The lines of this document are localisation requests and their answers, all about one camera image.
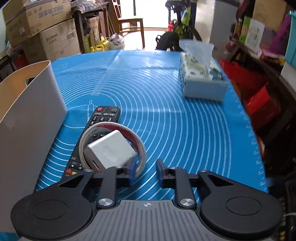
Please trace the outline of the white tape roll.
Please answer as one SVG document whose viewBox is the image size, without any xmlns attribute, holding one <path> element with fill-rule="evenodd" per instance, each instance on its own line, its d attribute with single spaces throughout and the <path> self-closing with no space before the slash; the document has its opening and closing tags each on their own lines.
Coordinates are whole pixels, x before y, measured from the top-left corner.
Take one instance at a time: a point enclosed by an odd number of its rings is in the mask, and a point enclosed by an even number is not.
<svg viewBox="0 0 296 241">
<path fill-rule="evenodd" d="M 138 178 L 147 161 L 143 141 L 133 130 L 119 123 L 93 124 L 86 128 L 77 145 L 82 166 L 95 173 L 110 167 L 126 167 L 132 161 Z"/>
</svg>

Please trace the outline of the white square power adapter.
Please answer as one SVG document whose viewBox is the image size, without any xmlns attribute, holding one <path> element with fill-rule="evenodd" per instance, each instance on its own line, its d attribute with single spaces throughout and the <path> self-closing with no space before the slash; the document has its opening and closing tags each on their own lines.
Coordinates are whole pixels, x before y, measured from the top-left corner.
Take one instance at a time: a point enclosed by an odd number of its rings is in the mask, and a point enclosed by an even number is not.
<svg viewBox="0 0 296 241">
<path fill-rule="evenodd" d="M 125 166 L 137 153 L 121 132 L 114 130 L 86 145 L 83 155 L 95 172 L 103 172 L 110 167 Z"/>
</svg>

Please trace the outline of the beige plastic storage bin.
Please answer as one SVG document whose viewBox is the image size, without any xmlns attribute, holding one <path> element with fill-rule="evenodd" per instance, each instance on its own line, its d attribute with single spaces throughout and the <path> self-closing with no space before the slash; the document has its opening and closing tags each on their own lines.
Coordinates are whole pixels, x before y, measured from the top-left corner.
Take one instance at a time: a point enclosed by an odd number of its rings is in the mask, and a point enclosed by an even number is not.
<svg viewBox="0 0 296 241">
<path fill-rule="evenodd" d="M 1 232 L 15 232 L 12 207 L 34 192 L 66 114 L 49 60 L 1 82 Z"/>
</svg>

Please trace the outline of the blue silicone baking mat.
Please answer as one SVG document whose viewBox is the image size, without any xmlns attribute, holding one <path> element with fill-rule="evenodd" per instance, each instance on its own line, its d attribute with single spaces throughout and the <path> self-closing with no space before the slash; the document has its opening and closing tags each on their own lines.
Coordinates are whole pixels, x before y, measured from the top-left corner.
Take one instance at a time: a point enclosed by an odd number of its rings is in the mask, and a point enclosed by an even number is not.
<svg viewBox="0 0 296 241">
<path fill-rule="evenodd" d="M 161 189 L 156 160 L 196 174 L 207 170 L 267 191 L 255 133 L 232 86 L 224 100 L 186 99 L 179 80 L 180 54 L 163 51 L 106 51 L 52 63 L 67 116 L 46 157 L 35 190 L 58 182 L 96 107 L 121 109 L 119 122 L 132 129 L 147 152 L 135 184 L 122 199 L 172 199 Z"/>
</svg>

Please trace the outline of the tissue box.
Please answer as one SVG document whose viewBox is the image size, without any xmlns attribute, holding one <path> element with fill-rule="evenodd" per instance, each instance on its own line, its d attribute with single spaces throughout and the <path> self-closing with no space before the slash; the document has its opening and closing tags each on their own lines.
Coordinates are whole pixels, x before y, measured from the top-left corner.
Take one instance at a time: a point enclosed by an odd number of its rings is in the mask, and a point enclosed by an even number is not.
<svg viewBox="0 0 296 241">
<path fill-rule="evenodd" d="M 228 89 L 220 67 L 212 57 L 214 45 L 196 40 L 179 40 L 179 77 L 183 96 L 222 102 Z"/>
</svg>

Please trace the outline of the red gift bag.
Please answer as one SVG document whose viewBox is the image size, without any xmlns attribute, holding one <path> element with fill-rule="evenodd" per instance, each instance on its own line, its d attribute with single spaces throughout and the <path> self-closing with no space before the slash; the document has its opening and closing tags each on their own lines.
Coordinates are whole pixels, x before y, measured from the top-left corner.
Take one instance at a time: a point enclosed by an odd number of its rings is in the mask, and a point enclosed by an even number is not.
<svg viewBox="0 0 296 241">
<path fill-rule="evenodd" d="M 269 89 L 266 76 L 227 60 L 220 60 L 219 64 L 234 85 L 254 130 L 280 114 L 280 103 Z"/>
</svg>

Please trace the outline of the yellow oil jug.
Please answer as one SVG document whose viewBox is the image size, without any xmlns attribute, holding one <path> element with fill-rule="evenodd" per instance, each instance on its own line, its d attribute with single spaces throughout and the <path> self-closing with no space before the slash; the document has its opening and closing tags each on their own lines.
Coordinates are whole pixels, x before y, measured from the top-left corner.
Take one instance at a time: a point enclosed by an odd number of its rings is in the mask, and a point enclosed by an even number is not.
<svg viewBox="0 0 296 241">
<path fill-rule="evenodd" d="M 104 38 L 100 41 L 99 45 L 96 45 L 95 47 L 90 47 L 90 52 L 104 52 L 110 50 L 110 44 L 107 38 Z"/>
</svg>

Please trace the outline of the large stacked cardboard box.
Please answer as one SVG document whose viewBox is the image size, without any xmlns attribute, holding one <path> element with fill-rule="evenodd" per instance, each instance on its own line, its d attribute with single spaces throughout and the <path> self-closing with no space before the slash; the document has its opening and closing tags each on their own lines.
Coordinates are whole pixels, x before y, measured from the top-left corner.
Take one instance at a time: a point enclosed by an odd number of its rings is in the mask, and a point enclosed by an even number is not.
<svg viewBox="0 0 296 241">
<path fill-rule="evenodd" d="M 22 43 L 30 64 L 80 54 L 74 19 L 56 24 Z"/>
</svg>

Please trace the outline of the wooden chair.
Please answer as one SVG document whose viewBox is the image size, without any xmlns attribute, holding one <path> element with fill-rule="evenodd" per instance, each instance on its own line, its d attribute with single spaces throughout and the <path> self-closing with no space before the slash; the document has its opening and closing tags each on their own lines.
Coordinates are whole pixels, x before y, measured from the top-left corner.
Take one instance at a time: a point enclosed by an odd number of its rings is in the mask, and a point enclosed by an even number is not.
<svg viewBox="0 0 296 241">
<path fill-rule="evenodd" d="M 120 1 L 112 0 L 109 1 L 110 5 L 112 5 L 112 9 L 114 11 L 114 30 L 117 34 L 123 33 L 134 33 L 140 32 L 142 38 L 142 48 L 145 48 L 145 38 L 144 38 L 144 24 L 143 18 L 137 18 L 136 16 L 132 16 L 131 18 L 123 18 L 121 15 L 121 5 Z M 131 27 L 123 27 L 123 24 L 132 24 Z"/>
</svg>

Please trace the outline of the green white product box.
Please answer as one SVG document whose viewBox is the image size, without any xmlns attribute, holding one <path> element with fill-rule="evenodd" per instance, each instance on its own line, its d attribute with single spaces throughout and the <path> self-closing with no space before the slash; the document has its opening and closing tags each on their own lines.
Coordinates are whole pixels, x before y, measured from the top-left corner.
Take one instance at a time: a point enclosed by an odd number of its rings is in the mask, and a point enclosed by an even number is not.
<svg viewBox="0 0 296 241">
<path fill-rule="evenodd" d="M 265 25 L 263 23 L 246 16 L 243 21 L 239 42 L 257 54 L 264 30 Z"/>
</svg>

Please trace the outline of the teal plastic storage bin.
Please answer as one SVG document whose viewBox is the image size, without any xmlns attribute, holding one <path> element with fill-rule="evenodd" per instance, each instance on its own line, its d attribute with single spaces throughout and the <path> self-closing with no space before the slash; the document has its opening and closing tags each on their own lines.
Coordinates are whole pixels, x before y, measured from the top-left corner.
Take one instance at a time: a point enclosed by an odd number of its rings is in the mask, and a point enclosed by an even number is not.
<svg viewBox="0 0 296 241">
<path fill-rule="evenodd" d="M 296 67 L 296 14 L 295 11 L 290 11 L 289 13 L 291 18 L 290 25 L 290 36 L 288 40 L 287 50 L 285 54 L 285 60 L 292 65 L 294 68 Z"/>
</svg>

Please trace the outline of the green black bicycle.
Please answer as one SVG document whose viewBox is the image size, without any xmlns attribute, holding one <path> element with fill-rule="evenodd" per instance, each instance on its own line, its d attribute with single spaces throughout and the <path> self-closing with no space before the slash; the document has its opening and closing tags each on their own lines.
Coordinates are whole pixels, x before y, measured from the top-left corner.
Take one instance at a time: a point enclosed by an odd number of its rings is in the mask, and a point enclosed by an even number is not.
<svg viewBox="0 0 296 241">
<path fill-rule="evenodd" d="M 196 17 L 197 1 L 166 1 L 168 12 L 177 14 L 177 18 L 169 18 L 169 25 L 163 35 L 156 37 L 156 49 L 164 51 L 182 51 L 179 40 L 202 38 L 195 29 L 194 20 Z"/>
</svg>

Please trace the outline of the open top cardboard box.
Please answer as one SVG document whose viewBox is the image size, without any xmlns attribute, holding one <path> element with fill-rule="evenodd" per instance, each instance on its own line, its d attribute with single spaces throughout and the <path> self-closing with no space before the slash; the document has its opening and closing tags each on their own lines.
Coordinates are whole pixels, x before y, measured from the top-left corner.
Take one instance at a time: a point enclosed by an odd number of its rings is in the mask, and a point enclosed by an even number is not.
<svg viewBox="0 0 296 241">
<path fill-rule="evenodd" d="M 72 17 L 68 0 L 9 1 L 3 7 L 6 34 L 15 47 L 21 42 Z"/>
</svg>

